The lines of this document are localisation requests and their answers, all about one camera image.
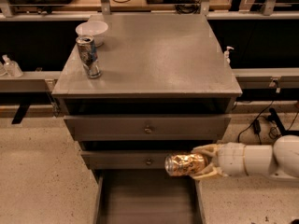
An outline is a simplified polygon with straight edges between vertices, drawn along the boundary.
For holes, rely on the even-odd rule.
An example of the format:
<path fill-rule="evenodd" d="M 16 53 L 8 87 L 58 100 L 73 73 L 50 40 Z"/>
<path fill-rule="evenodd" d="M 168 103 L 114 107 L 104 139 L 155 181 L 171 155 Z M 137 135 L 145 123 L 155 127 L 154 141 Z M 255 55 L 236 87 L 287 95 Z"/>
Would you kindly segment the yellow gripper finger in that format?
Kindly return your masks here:
<path fill-rule="evenodd" d="M 192 175 L 194 180 L 215 179 L 225 177 L 226 173 L 220 167 L 208 166 L 203 171 Z"/>
<path fill-rule="evenodd" d="M 204 146 L 195 147 L 191 153 L 201 157 L 202 163 L 205 166 L 213 164 L 215 166 L 219 165 L 218 153 L 222 145 L 218 144 L 209 144 Z"/>

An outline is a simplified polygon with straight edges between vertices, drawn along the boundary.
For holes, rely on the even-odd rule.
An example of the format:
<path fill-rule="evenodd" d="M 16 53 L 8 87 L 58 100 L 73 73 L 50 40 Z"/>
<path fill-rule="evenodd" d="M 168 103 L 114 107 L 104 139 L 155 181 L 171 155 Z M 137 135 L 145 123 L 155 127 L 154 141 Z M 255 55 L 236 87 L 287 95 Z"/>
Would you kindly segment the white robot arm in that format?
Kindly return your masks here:
<path fill-rule="evenodd" d="M 277 181 L 299 179 L 299 137 L 281 136 L 273 145 L 211 144 L 193 151 L 210 161 L 195 180 L 261 175 Z"/>

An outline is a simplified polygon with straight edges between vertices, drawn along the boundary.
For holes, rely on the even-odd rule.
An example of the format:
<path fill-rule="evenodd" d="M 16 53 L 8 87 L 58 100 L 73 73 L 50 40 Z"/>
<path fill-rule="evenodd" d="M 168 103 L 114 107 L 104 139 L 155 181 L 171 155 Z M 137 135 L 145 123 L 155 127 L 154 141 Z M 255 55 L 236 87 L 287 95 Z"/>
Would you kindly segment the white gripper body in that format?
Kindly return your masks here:
<path fill-rule="evenodd" d="M 245 145 L 241 143 L 228 143 L 221 145 L 218 150 L 218 165 L 224 175 L 246 175 L 244 164 Z"/>

